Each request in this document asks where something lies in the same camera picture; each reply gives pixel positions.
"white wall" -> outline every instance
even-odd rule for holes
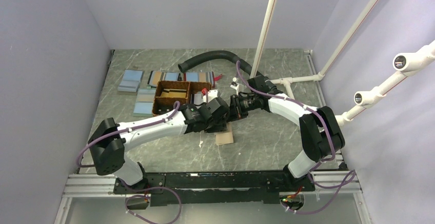
[[[340,0],[314,48],[319,70],[368,0]],[[341,114],[356,91],[393,72],[393,57],[435,39],[435,0],[380,0],[321,81]],[[407,78],[343,128],[344,156],[357,170],[374,223],[435,223],[435,64]]]
[[[53,223],[109,48],[84,0],[0,8],[0,222]]]
[[[112,49],[256,47],[268,0],[86,0]],[[266,42],[312,49],[338,0],[278,0]]]

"white tube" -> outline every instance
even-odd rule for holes
[[[329,67],[331,67],[332,63],[335,61],[337,56],[340,54],[340,52],[343,50],[343,48],[346,46],[346,44],[349,42],[350,38],[353,36],[353,34],[358,30],[358,27],[361,25],[361,23],[364,21],[364,19],[367,17],[368,13],[370,13],[373,6],[378,2],[378,0],[370,0],[366,7],[361,11],[361,14],[358,16],[357,20],[353,23],[353,25],[350,27],[349,31],[346,33],[344,38],[341,40],[335,51],[333,52],[332,56],[329,58],[328,62],[325,64],[323,69],[319,72],[319,75],[323,78],[326,71],[328,71]]]
[[[291,89],[291,85],[289,82],[284,81],[283,82],[284,87],[286,88],[287,91],[287,96],[289,96],[290,98],[294,99],[294,95],[293,95],[293,91]]]
[[[252,64],[252,71],[250,78],[254,78],[258,66],[260,64],[261,54],[263,53],[264,43],[266,41],[267,31],[269,30],[270,21],[272,20],[273,10],[275,9],[276,0],[269,0],[266,9],[266,15],[264,16],[263,27],[261,28],[260,39],[257,45],[257,51],[255,52],[254,63]]]
[[[396,71],[393,75],[391,75],[388,79],[386,79],[382,84],[378,86],[378,91],[380,94],[385,95],[389,90],[395,87],[397,84],[402,82],[406,78],[400,71]]]
[[[345,120],[352,120],[355,116],[363,112],[366,108],[360,105],[355,105],[344,115]]]
[[[315,75],[309,75],[309,76],[302,76],[302,77],[285,77],[285,78],[279,78],[279,79],[272,79],[271,82],[274,84],[281,84],[284,85],[284,83],[296,83],[296,82],[310,82],[310,81],[318,81],[321,80],[321,77],[318,74]]]

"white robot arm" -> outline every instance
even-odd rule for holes
[[[253,78],[255,81],[251,85],[287,97],[271,82],[266,83],[264,78],[266,77]],[[227,122],[246,118],[248,111],[258,108],[281,115],[301,128],[304,150],[284,168],[292,178],[297,179],[306,175],[320,159],[331,153],[324,131],[319,130],[319,121],[307,111],[306,107],[279,98],[268,98],[255,93],[239,93],[231,96],[230,106],[216,96],[200,106],[185,104],[167,114],[130,123],[116,124],[113,118],[104,120],[89,142],[113,131],[120,133],[90,147],[97,174],[114,174],[127,185],[132,186],[146,179],[146,173],[142,165],[127,157],[127,151],[166,136],[200,131],[209,133],[225,131]],[[332,111],[328,107],[310,108],[323,114],[335,149],[342,148],[344,140]]]

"marble tabletop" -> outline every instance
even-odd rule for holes
[[[136,121],[133,117],[136,95],[118,93],[124,70],[143,70],[141,87],[145,88],[151,70],[179,72],[177,64],[215,49],[146,49],[116,50],[107,73],[91,134],[100,122],[113,117],[115,122]],[[255,49],[225,49],[252,64]],[[235,77],[235,64],[216,59],[196,66],[191,72],[214,71],[223,74],[216,82],[221,97],[229,103],[235,90],[229,87]],[[302,49],[264,49],[259,71],[271,79],[310,75],[310,66]],[[297,100],[319,107],[317,86],[313,82],[291,85]],[[287,119],[263,110],[250,111],[247,119],[232,123],[234,143],[217,146],[214,134],[190,133],[160,138],[127,152],[139,161],[147,172],[186,171],[241,171],[282,169],[302,150],[299,127]],[[92,163],[90,153],[85,153],[83,164]],[[337,163],[322,165],[323,169],[336,169]],[[81,169],[80,173],[95,173],[94,168]]]

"cable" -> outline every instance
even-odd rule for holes
[[[129,186],[128,186],[128,185],[127,185],[127,184],[126,184],[122,179],[120,179],[120,181],[121,181],[121,183],[124,185],[125,188],[127,188],[128,190],[133,191],[133,192],[146,192],[146,191],[158,190],[158,189],[163,189],[163,190],[166,190],[166,191],[171,192],[172,194],[174,194],[174,196],[175,196],[175,197],[177,198],[177,200],[178,200],[178,203],[179,203],[179,209],[178,209],[177,216],[174,218],[174,220],[172,220],[172,221],[170,221],[170,222],[168,222],[168,223],[165,223],[165,224],[172,224],[172,223],[176,222],[176,221],[178,220],[178,218],[180,217],[180,215],[181,215],[181,209],[182,209],[181,198],[180,198],[180,196],[179,196],[179,195],[178,195],[174,190],[172,190],[171,188],[168,188],[168,187],[149,187],[149,188],[145,188],[145,189],[141,189],[141,190],[135,190],[135,189],[129,187]],[[136,214],[136,213],[134,213],[133,211],[131,211],[131,210],[128,209],[128,205],[127,205],[127,204],[128,204],[128,201],[130,201],[130,200],[132,200],[132,199],[134,199],[134,198],[144,198],[144,197],[145,197],[145,196],[143,196],[143,195],[133,195],[133,196],[131,196],[131,197],[129,197],[129,198],[126,198],[126,199],[125,199],[125,209],[126,209],[126,213],[129,213],[129,214],[131,214],[131,215],[133,215],[133,216],[135,216],[135,217],[137,217],[137,218],[139,218],[139,219],[141,219],[141,220],[143,220],[143,221],[146,221],[146,222],[148,222],[148,223],[150,223],[150,224],[158,224],[158,223],[152,222],[152,221],[150,221],[150,220],[144,218],[143,216],[138,215],[138,214]]]
[[[355,178],[355,176],[356,176],[355,170],[349,171],[349,173],[347,173],[346,176],[344,176],[343,180],[341,181],[341,184],[338,185],[337,190],[335,191],[335,193],[332,196],[332,198],[325,205],[323,205],[320,209],[314,210],[314,211],[294,211],[294,213],[295,214],[300,214],[300,215],[312,215],[312,214],[317,214],[318,212],[326,209],[332,203],[332,201],[334,201],[334,199],[337,197],[341,187],[346,184],[345,182],[346,182],[347,177],[349,177],[349,175],[351,175],[351,174],[352,174],[352,177],[350,178],[350,180]]]
[[[300,186],[299,188],[298,188],[298,190],[296,191],[296,193],[294,193],[293,195],[289,195],[289,196],[287,196],[287,198],[290,198],[290,199],[292,199],[292,198],[295,198],[300,192],[301,192],[301,190],[302,190],[302,186]]]
[[[203,88],[201,93],[205,96],[205,103],[208,103],[208,90],[207,88]]]
[[[327,139],[328,139],[329,147],[331,148],[331,154],[332,154],[332,157],[331,157],[330,159],[322,159],[322,160],[320,160],[316,165],[314,165],[314,167],[312,167],[312,169],[309,170],[309,172],[312,172],[312,171],[314,171],[315,169],[317,169],[317,168],[321,165],[322,162],[324,162],[324,161],[332,161],[332,160],[335,159],[335,148],[334,148],[334,145],[332,144],[332,140],[331,140],[331,136],[330,136],[330,134],[329,134],[328,128],[327,128],[327,126],[326,126],[325,121],[323,120],[323,118],[322,118],[322,117],[321,117],[321,116],[320,116],[320,115],[319,115],[315,110],[313,110],[313,109],[307,107],[307,106],[304,105],[303,103],[301,103],[301,102],[299,102],[299,101],[297,101],[297,100],[294,100],[294,99],[292,99],[292,98],[289,98],[289,97],[282,97],[282,96],[277,96],[277,95],[272,95],[272,94],[264,93],[264,92],[258,91],[258,90],[256,90],[256,89],[250,87],[250,85],[247,83],[247,81],[246,81],[245,79],[243,79],[243,76],[240,74],[240,63],[239,63],[239,62],[237,62],[237,63],[235,64],[235,69],[237,70],[237,75],[239,76],[240,80],[242,80],[242,82],[243,82],[243,83],[244,83],[244,84],[245,84],[245,85],[246,85],[246,86],[247,86],[251,91],[256,92],[256,93],[258,93],[258,94],[260,94],[260,95],[263,95],[263,96],[274,97],[274,98],[279,98],[279,99],[283,99],[283,100],[291,101],[291,102],[293,102],[293,103],[295,103],[295,104],[297,104],[297,105],[303,107],[304,109],[310,111],[310,112],[313,113],[315,116],[317,116],[317,118],[320,120],[320,122],[322,123],[322,126],[323,126],[323,128],[324,128],[324,130],[325,130],[325,134],[326,134],[326,137],[327,137]],[[314,179],[311,177],[311,175],[308,174],[308,178],[309,178],[310,181],[311,181],[313,184],[315,184],[316,186],[318,186],[318,187],[320,187],[320,188],[324,188],[324,189],[333,189],[333,188],[337,188],[337,190],[336,190],[336,192],[334,193],[334,195],[332,196],[332,198],[331,198],[331,199],[330,199],[330,200],[329,200],[329,201],[328,201],[328,202],[327,202],[323,207],[321,207],[320,209],[315,210],[315,211],[308,211],[308,212],[307,212],[307,211],[296,211],[296,210],[295,210],[294,213],[295,213],[295,214],[301,214],[301,215],[309,215],[309,214],[316,214],[316,213],[318,213],[318,212],[324,210],[325,208],[327,208],[327,207],[332,203],[332,201],[334,201],[334,199],[336,198],[336,196],[337,196],[338,192],[340,191],[341,187],[343,187],[344,185],[350,183],[350,182],[355,178],[356,175],[357,175],[357,174],[356,174],[355,170],[351,170],[351,171],[349,171],[349,173],[347,173],[346,176],[343,178],[341,184],[339,184],[339,185],[337,185],[337,186],[332,186],[332,187],[325,187],[325,186],[322,186],[322,185],[320,185],[319,183],[315,182]]]
[[[117,134],[121,134],[121,133],[128,132],[129,129],[131,129],[131,130],[133,131],[133,130],[136,130],[136,129],[146,128],[146,127],[149,127],[149,126],[154,126],[154,125],[157,125],[157,124],[160,124],[160,123],[164,123],[165,120],[171,119],[171,118],[173,118],[173,117],[175,116],[175,114],[178,112],[178,109],[180,108],[180,102],[179,102],[179,101],[176,101],[176,102],[174,103],[174,106],[173,106],[173,107],[174,107],[173,112],[172,112],[169,116],[167,116],[166,118],[162,118],[161,120],[153,121],[153,122],[151,122],[151,123],[147,123],[147,124],[143,124],[143,125],[138,125],[138,126],[131,127],[131,128],[121,129],[121,130],[114,131],[114,132],[111,132],[111,133],[108,133],[108,134],[105,134],[105,135],[103,135],[103,136],[101,136],[101,137],[96,138],[94,141],[92,141],[91,143],[87,144],[87,145],[86,145],[86,146],[85,146],[85,147],[84,147],[84,148],[83,148],[83,149],[78,153],[78,156],[77,156],[76,159],[75,159],[75,164],[76,164],[79,168],[92,168],[92,167],[95,167],[95,165],[82,165],[82,163],[81,163],[81,159],[82,159],[82,157],[83,157],[83,154],[85,154],[85,152],[86,152],[89,148],[91,148],[92,146],[94,146],[96,143],[100,142],[100,141],[103,140],[103,139],[106,139],[106,138],[108,138],[108,137],[112,137],[112,136],[117,135]]]
[[[201,106],[201,105],[206,105],[206,102],[200,103],[199,105],[195,105],[195,106]]]

